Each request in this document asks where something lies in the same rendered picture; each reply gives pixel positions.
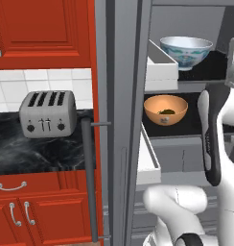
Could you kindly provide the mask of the silver four-slot toaster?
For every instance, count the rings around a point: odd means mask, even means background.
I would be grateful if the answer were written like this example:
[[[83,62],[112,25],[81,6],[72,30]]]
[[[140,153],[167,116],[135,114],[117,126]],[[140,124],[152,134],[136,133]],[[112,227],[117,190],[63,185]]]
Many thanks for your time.
[[[71,90],[32,91],[19,108],[22,131],[27,138],[63,137],[77,126],[77,109]]]

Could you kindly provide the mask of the white fridge door bin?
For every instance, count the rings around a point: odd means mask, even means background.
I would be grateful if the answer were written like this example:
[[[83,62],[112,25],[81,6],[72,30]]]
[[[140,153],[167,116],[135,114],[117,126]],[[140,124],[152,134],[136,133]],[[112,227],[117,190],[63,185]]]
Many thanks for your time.
[[[145,90],[176,90],[177,81],[178,63],[149,40]]]
[[[137,167],[136,185],[137,190],[144,190],[149,185],[161,182],[161,167],[152,148],[151,141],[141,125],[139,157]]]

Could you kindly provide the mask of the red wall cupboard door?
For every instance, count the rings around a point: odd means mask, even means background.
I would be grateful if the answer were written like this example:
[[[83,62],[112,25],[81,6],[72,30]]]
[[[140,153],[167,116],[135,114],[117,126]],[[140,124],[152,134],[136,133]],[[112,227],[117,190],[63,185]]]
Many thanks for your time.
[[[0,70],[88,68],[94,0],[0,0]]]

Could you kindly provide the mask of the grey fridge door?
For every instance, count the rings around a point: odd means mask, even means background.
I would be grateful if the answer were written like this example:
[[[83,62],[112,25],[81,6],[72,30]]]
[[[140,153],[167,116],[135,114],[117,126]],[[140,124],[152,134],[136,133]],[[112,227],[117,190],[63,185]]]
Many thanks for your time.
[[[130,246],[152,0],[96,0],[104,238]]]

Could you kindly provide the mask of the white and blue patterned bowl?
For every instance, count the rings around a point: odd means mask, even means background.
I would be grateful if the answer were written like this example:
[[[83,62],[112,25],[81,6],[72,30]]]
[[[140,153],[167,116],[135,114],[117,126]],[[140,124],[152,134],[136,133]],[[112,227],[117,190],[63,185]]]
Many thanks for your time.
[[[189,71],[209,54],[213,43],[198,37],[163,37],[160,48],[178,63],[180,71]]]

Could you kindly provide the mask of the grey fridge crisper drawer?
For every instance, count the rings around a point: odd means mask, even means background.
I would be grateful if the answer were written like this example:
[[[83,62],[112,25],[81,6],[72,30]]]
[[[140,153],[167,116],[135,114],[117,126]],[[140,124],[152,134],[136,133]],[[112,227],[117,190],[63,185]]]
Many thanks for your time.
[[[162,173],[203,170],[199,137],[157,138],[151,143]]]

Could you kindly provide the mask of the red base cupboard door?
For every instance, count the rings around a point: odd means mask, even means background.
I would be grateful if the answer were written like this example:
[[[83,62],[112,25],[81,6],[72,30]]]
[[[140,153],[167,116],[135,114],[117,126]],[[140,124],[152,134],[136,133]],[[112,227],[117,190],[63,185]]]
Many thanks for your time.
[[[30,203],[30,225],[24,202]],[[20,205],[35,246],[56,246],[89,242],[91,239],[88,202],[85,195],[64,194],[20,198]]]
[[[14,246],[18,242],[7,200],[0,200],[0,246]]]

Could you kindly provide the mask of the orange bowl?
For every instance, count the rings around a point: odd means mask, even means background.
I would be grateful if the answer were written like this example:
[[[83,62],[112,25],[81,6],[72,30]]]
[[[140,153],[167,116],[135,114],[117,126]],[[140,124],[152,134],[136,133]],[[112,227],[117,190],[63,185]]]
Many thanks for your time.
[[[189,106],[181,97],[155,95],[144,102],[144,110],[151,122],[160,126],[172,126],[186,114]]]

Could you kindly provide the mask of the red drawer front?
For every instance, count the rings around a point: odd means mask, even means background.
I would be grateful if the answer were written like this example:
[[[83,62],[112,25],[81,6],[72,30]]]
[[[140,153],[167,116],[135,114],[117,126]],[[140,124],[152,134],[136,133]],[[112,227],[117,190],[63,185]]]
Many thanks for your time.
[[[0,190],[0,197],[18,196],[38,192],[54,192],[66,188],[64,175],[60,175],[57,172],[0,176],[0,183],[3,184],[4,188],[20,186],[23,181],[27,182],[27,186],[16,191]]]

